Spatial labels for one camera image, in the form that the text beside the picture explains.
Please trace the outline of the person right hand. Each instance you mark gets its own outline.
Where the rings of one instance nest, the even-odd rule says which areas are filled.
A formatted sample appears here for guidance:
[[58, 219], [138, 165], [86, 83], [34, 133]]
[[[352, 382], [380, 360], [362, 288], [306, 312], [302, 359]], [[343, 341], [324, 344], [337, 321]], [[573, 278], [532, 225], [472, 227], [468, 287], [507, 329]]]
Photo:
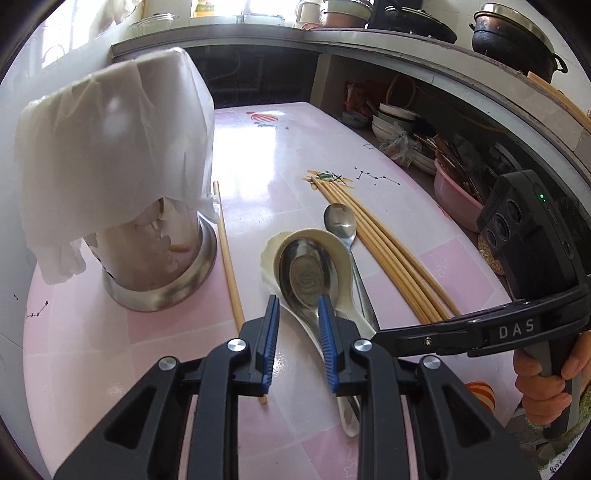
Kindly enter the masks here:
[[581, 375], [581, 392], [590, 383], [590, 332], [582, 333], [558, 376], [543, 377], [542, 366], [523, 350], [514, 352], [515, 386], [522, 393], [522, 406], [528, 420], [545, 426], [560, 417], [572, 403], [565, 392], [567, 380]]

